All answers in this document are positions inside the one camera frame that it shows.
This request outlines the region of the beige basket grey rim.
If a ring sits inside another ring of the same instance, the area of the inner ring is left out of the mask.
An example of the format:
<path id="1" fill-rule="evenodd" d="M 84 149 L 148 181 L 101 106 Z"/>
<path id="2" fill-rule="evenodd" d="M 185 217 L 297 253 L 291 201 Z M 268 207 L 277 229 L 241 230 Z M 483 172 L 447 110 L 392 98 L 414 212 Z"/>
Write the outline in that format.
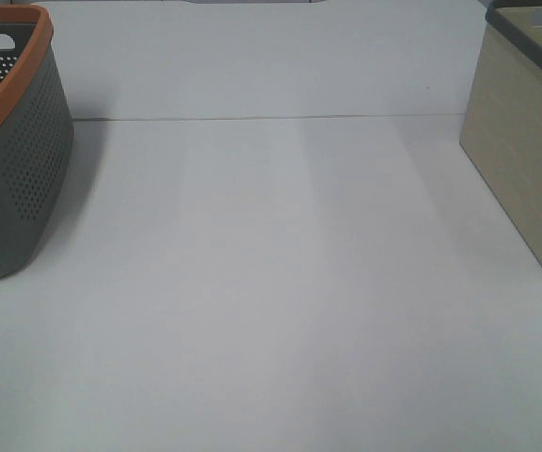
<path id="1" fill-rule="evenodd" d="M 459 143 L 542 267 L 542 1 L 493 1 Z"/>

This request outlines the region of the grey perforated basket orange rim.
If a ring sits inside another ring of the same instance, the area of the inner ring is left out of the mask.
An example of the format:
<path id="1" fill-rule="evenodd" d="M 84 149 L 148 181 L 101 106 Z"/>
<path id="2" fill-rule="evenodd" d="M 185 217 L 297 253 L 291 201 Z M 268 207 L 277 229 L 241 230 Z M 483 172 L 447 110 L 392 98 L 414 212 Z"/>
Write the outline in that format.
<path id="1" fill-rule="evenodd" d="M 74 128 L 52 49 L 53 24 L 37 5 L 0 5 L 0 278 L 25 266 L 54 210 Z"/>

